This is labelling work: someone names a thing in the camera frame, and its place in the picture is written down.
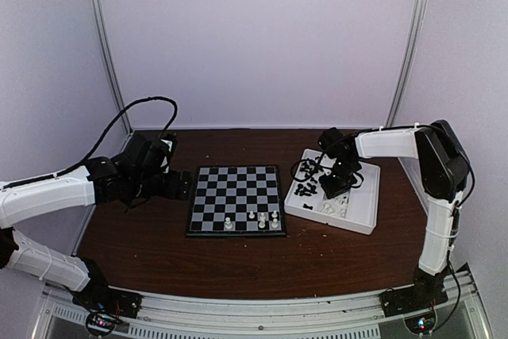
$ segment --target white wall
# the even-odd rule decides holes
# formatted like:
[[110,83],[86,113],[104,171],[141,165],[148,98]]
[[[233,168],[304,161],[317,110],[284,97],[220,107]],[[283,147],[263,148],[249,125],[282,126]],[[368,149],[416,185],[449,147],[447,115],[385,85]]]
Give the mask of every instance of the white wall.
[[[0,0],[0,42],[0,179],[81,159],[115,114],[90,1]],[[116,153],[123,139],[118,126],[101,153]],[[85,213],[66,210],[17,228],[70,252]],[[28,336],[42,287],[28,275],[0,271],[0,336]]]
[[[102,0],[127,102],[175,98],[175,126],[383,124],[414,0]],[[162,127],[167,106],[129,114]]]
[[478,183],[455,260],[471,265],[498,338],[508,331],[507,10],[508,0],[429,0],[397,120],[448,119],[471,159]]

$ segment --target white box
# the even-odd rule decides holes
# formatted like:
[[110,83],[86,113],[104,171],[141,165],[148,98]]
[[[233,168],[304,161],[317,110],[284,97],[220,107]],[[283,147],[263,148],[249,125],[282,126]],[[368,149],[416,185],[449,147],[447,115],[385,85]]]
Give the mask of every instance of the white box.
[[[302,159],[314,159],[320,156],[319,151],[306,149],[303,152]],[[334,160],[323,157],[321,165],[324,167],[332,167]],[[327,199],[325,192],[322,190],[318,179],[323,172],[314,175],[317,180],[317,194],[311,196],[295,195],[299,184],[303,184],[293,180],[291,188],[284,201],[284,210],[287,214],[293,214],[300,218],[307,218],[315,222],[336,226],[337,228],[352,230],[353,232],[371,234],[377,222],[378,214],[378,194],[379,194],[379,174],[381,169],[378,166],[368,163],[361,163],[362,169],[359,173],[364,177],[364,181],[360,188],[352,188],[346,194],[340,195],[333,199]],[[305,178],[303,172],[297,169],[296,177]],[[313,209],[303,207],[303,204],[312,206]]]

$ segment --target zip tie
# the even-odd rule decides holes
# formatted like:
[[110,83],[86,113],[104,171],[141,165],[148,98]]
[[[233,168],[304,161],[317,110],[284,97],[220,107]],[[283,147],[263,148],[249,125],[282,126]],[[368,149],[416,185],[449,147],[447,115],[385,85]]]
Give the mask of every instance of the zip tie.
[[427,232],[429,232],[430,234],[433,234],[434,236],[437,236],[437,237],[440,237],[440,238],[447,238],[447,239],[449,239],[449,238],[455,238],[455,237],[457,237],[459,235],[459,234],[456,234],[454,236],[443,236],[442,234],[434,232],[433,230],[430,230],[429,228],[425,228],[425,230]]
[[42,273],[42,275],[39,277],[39,280],[42,281],[44,279],[44,277],[48,274],[49,272],[49,269],[50,267],[53,265],[53,257],[51,255],[51,252],[49,251],[49,248],[47,246],[45,246],[46,250],[48,251],[48,256],[49,256],[49,265],[48,267],[46,268],[46,270],[44,270],[44,273]]

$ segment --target black square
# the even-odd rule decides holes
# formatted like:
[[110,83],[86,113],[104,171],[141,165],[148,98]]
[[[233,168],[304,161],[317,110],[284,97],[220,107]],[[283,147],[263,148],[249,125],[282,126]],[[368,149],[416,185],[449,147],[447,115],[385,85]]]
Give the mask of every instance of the black square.
[[190,224],[191,230],[201,230],[201,222],[192,222]]
[[237,222],[235,224],[235,230],[247,230],[247,222]]

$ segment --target wooden table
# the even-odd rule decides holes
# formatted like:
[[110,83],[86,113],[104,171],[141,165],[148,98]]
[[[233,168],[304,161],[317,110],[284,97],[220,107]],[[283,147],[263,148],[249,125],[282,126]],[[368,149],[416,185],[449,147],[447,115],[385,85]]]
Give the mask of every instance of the wooden table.
[[[283,192],[320,130],[178,131],[175,170],[278,164]],[[344,295],[412,281],[425,213],[396,159],[381,167],[377,226],[370,236],[287,215],[286,238],[186,238],[188,202],[154,198],[128,214],[119,202],[94,213],[79,255],[113,286],[169,295],[282,299]]]

